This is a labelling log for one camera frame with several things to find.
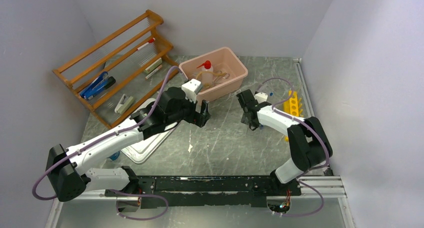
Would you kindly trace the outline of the metal crucible tongs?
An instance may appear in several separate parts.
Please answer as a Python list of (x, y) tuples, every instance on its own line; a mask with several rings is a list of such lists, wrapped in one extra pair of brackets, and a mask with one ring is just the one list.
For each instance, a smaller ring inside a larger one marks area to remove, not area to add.
[(212, 80), (212, 84), (218, 85), (221, 81), (221, 79), (226, 80), (227, 78), (230, 77), (230, 74), (227, 72), (222, 72), (222, 71), (218, 71), (216, 73), (213, 73), (213, 80)]

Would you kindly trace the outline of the white red-capped squeeze bottle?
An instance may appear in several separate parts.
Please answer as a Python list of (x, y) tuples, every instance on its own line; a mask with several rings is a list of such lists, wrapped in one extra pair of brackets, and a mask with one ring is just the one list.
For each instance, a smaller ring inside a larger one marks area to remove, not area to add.
[(199, 65), (197, 69), (200, 69), (200, 72), (196, 75), (195, 79), (201, 81), (205, 88), (210, 87), (213, 84), (214, 77), (214, 69), (211, 62), (206, 60), (204, 63)]

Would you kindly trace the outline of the tan rubber tube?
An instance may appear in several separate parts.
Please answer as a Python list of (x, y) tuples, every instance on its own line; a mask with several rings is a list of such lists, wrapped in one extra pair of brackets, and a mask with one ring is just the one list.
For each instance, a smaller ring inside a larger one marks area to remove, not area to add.
[(213, 78), (214, 78), (213, 73), (215, 73), (215, 72), (211, 72), (211, 71), (200, 71), (200, 72), (199, 72), (199, 73), (195, 76), (195, 79), (196, 79), (196, 80), (198, 80), (198, 81), (200, 81), (200, 80), (201, 80), (201, 76), (202, 76), (203, 74), (208, 74), (208, 75), (210, 75), (210, 76), (211, 76), (211, 80), (210, 80), (209, 82), (206, 82), (205, 84), (203, 84), (203, 86), (204, 86), (204, 87), (209, 88), (209, 87), (212, 87), (212, 86), (213, 86)]

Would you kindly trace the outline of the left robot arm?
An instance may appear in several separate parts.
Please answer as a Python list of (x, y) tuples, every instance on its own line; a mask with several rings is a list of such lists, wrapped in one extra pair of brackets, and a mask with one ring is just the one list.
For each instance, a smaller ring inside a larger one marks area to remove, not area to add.
[(203, 100), (196, 111), (197, 94), (202, 84), (191, 80), (181, 87), (170, 87), (160, 98), (139, 109), (119, 126), (67, 149), (60, 144), (49, 150), (46, 171), (61, 202), (70, 201), (84, 191), (120, 190), (131, 196), (138, 190), (135, 173), (128, 167), (97, 169), (97, 163), (130, 148), (140, 148), (141, 162), (147, 159), (173, 133), (181, 121), (203, 127), (210, 118), (208, 102)]

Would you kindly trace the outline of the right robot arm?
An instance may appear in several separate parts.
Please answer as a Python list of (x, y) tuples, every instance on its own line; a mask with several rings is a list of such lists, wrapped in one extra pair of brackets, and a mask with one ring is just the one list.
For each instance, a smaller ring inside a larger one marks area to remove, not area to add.
[(275, 178), (269, 186), (274, 194), (283, 194), (292, 180), (329, 164), (333, 149), (316, 117), (304, 119), (276, 109), (267, 101), (260, 103), (251, 90), (244, 90), (236, 97), (243, 110), (241, 123), (252, 131), (267, 126), (288, 138), (290, 158), (271, 172)]

